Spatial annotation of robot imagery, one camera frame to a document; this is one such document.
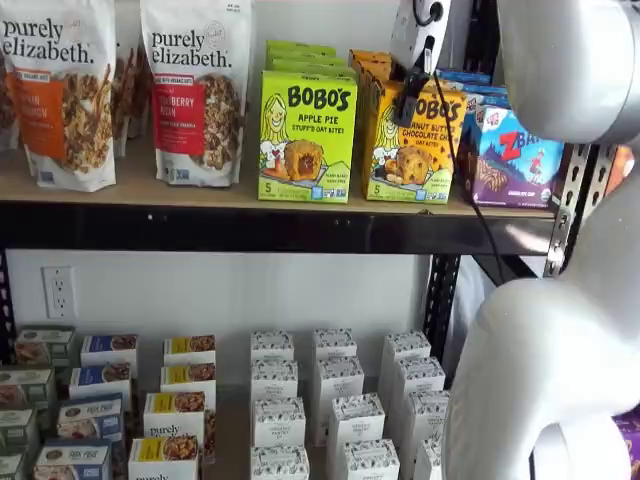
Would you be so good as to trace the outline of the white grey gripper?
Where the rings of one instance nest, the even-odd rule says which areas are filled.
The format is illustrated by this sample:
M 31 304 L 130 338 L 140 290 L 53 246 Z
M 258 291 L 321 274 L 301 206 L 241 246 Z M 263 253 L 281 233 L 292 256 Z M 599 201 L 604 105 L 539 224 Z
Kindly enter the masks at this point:
M 394 21 L 390 55 L 403 69 L 435 69 L 447 30 L 450 0 L 402 0 Z M 425 71 L 407 71 L 395 99 L 394 123 L 410 126 L 420 93 L 430 79 Z

